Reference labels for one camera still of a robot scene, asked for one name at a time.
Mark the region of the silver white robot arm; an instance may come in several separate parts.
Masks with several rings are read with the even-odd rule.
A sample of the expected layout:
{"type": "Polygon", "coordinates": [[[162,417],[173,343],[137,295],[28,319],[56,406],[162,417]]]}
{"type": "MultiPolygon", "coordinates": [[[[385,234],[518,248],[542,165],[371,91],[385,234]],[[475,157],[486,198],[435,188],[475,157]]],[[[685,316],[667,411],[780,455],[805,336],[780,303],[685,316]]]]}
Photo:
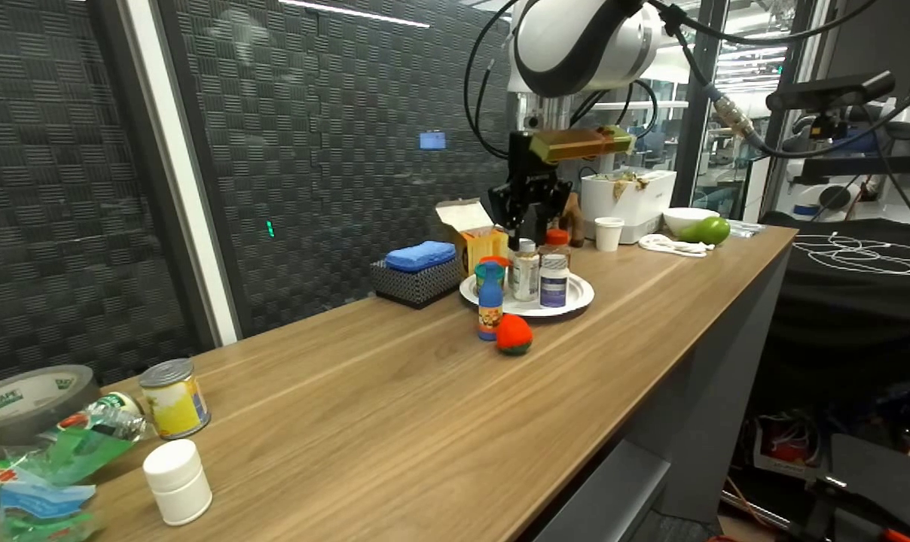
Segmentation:
{"type": "Polygon", "coordinates": [[[626,140],[580,129],[568,103],[575,92],[630,87],[653,60],[645,0],[510,0],[510,91],[534,105],[534,125],[508,135],[508,179],[489,193],[505,231],[542,231],[564,215],[572,185],[562,165],[615,157],[626,140]]]}

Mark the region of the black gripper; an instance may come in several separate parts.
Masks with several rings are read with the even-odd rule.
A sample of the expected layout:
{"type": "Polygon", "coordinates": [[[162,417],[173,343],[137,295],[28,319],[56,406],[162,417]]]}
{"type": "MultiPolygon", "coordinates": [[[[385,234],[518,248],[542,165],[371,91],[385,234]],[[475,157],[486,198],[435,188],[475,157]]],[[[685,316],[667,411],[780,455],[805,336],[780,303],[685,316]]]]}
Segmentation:
{"type": "Polygon", "coordinates": [[[510,174],[489,188],[492,221],[508,231],[539,237],[564,215],[572,185],[531,151],[531,135],[510,135],[510,174]]]}

